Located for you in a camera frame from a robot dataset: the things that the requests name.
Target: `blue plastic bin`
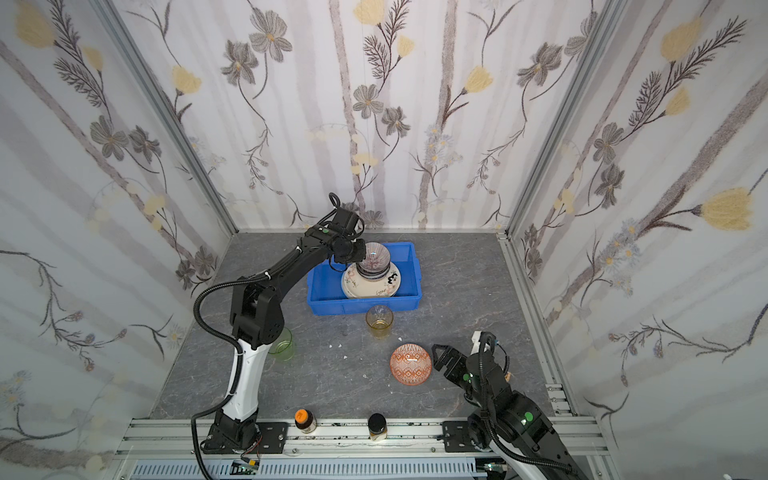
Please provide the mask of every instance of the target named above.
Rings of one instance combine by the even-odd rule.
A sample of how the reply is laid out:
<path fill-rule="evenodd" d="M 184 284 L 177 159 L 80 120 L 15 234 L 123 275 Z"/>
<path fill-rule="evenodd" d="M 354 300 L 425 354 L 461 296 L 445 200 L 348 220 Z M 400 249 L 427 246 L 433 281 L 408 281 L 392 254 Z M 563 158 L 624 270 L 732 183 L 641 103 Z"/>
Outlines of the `blue plastic bin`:
<path fill-rule="evenodd" d="M 411 242 L 382 243 L 389 249 L 392 262 L 400 269 L 400 288 L 394 296 L 384 298 L 348 299 L 341 290 L 343 273 L 335 272 L 322 263 L 313 268 L 306 276 L 309 291 L 306 302 L 315 315 L 343 315 L 365 313 L 374 305 L 387 305 L 393 312 L 416 310 L 422 299 L 422 269 L 416 258 L 416 248 Z M 333 268 L 345 270 L 342 263 L 334 263 Z"/>

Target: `bottle with orange cap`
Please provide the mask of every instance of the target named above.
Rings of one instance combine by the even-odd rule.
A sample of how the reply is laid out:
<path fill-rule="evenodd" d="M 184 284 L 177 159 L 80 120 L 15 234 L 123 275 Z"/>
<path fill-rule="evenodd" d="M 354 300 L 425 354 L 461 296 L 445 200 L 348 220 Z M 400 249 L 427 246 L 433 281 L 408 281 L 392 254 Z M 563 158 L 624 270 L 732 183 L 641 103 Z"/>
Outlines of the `bottle with orange cap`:
<path fill-rule="evenodd" d="M 317 422 L 315 416 L 309 410 L 301 409 L 293 416 L 293 421 L 296 423 L 296 427 L 301 430 L 302 433 L 312 433 L 317 428 Z"/>

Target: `wall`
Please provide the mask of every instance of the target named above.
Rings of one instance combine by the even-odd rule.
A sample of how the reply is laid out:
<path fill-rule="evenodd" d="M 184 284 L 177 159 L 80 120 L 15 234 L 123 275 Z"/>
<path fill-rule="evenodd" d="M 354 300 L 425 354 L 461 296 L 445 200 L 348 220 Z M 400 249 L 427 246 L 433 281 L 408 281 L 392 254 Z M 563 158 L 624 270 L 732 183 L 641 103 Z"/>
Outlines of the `wall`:
<path fill-rule="evenodd" d="M 87 2 L 0 12 L 0 477 L 100 478 L 229 236 Z"/>
<path fill-rule="evenodd" d="M 764 2 L 631 2 L 514 235 L 628 480 L 768 471 L 766 43 Z"/>
<path fill-rule="evenodd" d="M 603 4 L 250 3 L 116 2 L 250 229 L 506 226 Z"/>

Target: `gray marble tabletop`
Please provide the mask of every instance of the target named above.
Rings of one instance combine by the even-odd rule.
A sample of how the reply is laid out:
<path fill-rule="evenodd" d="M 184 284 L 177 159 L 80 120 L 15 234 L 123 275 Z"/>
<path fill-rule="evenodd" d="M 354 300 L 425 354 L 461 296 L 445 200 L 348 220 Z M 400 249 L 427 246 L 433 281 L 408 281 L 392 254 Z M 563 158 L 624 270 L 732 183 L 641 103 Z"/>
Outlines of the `gray marble tabletop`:
<path fill-rule="evenodd" d="M 474 407 L 462 391 L 434 370 L 421 385 L 405 386 L 389 371 L 389 357 L 403 343 L 431 351 L 433 343 L 469 354 L 475 330 L 493 332 L 511 357 L 511 386 L 551 415 L 545 381 L 493 233 L 376 233 L 366 241 L 411 241 L 422 268 L 419 308 L 395 312 L 392 333 L 374 339 L 365 315 L 315 316 L 306 303 L 306 278 L 282 303 L 296 354 L 269 358 L 260 384 L 260 418 L 291 418 L 300 408 L 320 418 L 466 416 Z M 295 233 L 240 233 L 230 245 L 217 282 L 274 264 L 296 245 Z M 209 295 L 202 313 L 216 329 L 227 321 L 230 291 Z M 186 419 L 219 402 L 227 388 L 233 350 L 194 324 L 170 372 L 153 419 Z M 497 349 L 497 361 L 504 358 Z"/>

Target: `orange patterned bowl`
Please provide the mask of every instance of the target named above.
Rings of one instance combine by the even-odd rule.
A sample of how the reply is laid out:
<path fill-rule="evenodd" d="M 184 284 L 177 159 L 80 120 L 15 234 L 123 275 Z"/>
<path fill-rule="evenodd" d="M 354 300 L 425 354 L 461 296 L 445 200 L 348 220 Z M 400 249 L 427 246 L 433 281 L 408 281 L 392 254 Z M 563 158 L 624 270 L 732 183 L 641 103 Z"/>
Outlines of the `orange patterned bowl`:
<path fill-rule="evenodd" d="M 406 343 L 397 347 L 389 359 L 389 369 L 403 385 L 419 385 L 432 373 L 432 359 L 422 347 Z"/>

